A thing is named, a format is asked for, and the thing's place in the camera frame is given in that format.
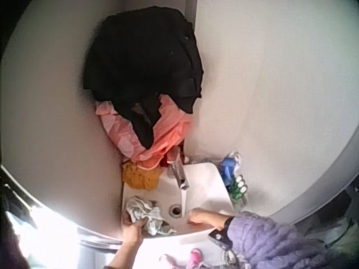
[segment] black strap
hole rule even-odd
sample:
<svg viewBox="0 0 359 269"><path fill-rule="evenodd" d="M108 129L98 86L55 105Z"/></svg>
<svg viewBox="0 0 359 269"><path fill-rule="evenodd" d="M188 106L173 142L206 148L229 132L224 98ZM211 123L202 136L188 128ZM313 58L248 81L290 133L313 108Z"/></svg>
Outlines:
<svg viewBox="0 0 359 269"><path fill-rule="evenodd" d="M219 231L213 230L209 235L208 239L219 246L221 249L228 251L232 249L233 242L228 238L227 231L234 217L230 217L224 223L224 229Z"/></svg>

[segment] pink shoe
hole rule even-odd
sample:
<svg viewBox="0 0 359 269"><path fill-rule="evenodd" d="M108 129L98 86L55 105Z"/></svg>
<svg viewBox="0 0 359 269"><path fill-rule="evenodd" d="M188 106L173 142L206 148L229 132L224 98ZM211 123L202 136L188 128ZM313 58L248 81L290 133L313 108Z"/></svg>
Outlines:
<svg viewBox="0 0 359 269"><path fill-rule="evenodd" d="M170 255L163 254L159 257L159 264L162 268L173 269L177 268L176 261Z"/></svg>
<svg viewBox="0 0 359 269"><path fill-rule="evenodd" d="M198 248L194 248L191 251L190 261L188 262L187 269L198 268L200 263L203 261L202 252Z"/></svg>

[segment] pink clothing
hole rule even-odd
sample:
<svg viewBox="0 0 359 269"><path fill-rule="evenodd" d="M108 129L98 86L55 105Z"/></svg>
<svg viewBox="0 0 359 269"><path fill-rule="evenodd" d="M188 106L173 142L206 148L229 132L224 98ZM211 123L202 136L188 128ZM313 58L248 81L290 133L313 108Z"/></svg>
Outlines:
<svg viewBox="0 0 359 269"><path fill-rule="evenodd" d="M194 248L191 251L190 260L186 267L178 266L176 260L170 255L163 254L161 257L159 257L159 263L162 265L163 269L197 269L200 268L202 261L202 252L197 248Z"/></svg>
<svg viewBox="0 0 359 269"><path fill-rule="evenodd" d="M118 115L110 101L96 102L96 114L101 117L112 142L122 154L146 170L155 168L167 151L178 145L192 127L192 116L179 109L168 95L161 95L160 101L162 116L153 127L154 143L149 150L142 147L131 122Z"/></svg>

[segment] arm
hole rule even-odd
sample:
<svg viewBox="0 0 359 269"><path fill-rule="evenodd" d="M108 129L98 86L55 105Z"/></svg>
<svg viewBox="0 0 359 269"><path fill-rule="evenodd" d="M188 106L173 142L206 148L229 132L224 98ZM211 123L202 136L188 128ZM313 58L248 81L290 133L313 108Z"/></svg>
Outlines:
<svg viewBox="0 0 359 269"><path fill-rule="evenodd" d="M190 221L206 223L218 230L229 216L195 209ZM229 225L227 235L233 250L244 255L254 267L318 268L325 265L324 246L317 240L305 239L296 228L279 224L270 218L242 212Z"/></svg>
<svg viewBox="0 0 359 269"><path fill-rule="evenodd" d="M107 268L132 268L137 251L143 242L141 229L145 223L146 219L141 219L135 223L131 223L128 213L125 213L122 216L123 243Z"/></svg>

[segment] white wall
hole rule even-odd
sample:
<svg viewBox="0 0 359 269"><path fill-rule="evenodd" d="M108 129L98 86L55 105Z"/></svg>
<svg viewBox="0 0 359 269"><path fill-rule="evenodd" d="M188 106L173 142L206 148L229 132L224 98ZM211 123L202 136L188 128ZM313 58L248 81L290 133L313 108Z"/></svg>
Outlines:
<svg viewBox="0 0 359 269"><path fill-rule="evenodd" d="M185 14L186 0L124 0L123 10L138 10L151 6L175 8Z"/></svg>
<svg viewBox="0 0 359 269"><path fill-rule="evenodd" d="M46 206L113 237L120 235L120 157L80 78L93 30L121 4L32 1L1 70L4 167Z"/></svg>
<svg viewBox="0 0 359 269"><path fill-rule="evenodd" d="M222 157L238 149L255 212L271 215L310 189L353 136L358 14L355 1L198 1L205 76L185 150Z"/></svg>

